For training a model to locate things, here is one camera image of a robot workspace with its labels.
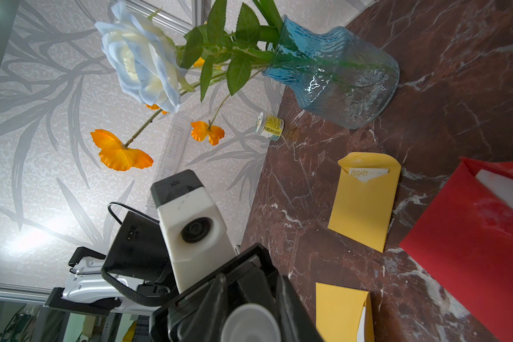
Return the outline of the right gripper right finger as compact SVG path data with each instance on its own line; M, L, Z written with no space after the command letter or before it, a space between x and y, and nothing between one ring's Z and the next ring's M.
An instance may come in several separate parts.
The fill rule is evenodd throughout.
M277 281L276 305L282 341L323 342L292 283L284 275L279 276Z

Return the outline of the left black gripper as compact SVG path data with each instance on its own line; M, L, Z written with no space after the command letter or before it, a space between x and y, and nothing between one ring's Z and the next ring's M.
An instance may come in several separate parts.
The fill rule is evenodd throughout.
M244 304L261 305L275 319L279 317L276 305L279 272L273 265L269 251L257 243L152 313L151 340L179 341L181 333L193 320L211 283L219 274L227 278L227 317Z

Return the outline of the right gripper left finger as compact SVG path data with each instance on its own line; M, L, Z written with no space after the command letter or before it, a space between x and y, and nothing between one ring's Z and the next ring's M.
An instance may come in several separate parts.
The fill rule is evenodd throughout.
M226 276L217 275L179 341L220 341L228 314L227 288Z

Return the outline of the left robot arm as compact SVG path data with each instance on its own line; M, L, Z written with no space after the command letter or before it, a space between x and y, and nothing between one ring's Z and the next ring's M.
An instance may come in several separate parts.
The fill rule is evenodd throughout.
M178 199L158 219L129 214L106 256L74 255L54 309L150 316L153 341L281 341L269 252L235 252L217 206Z

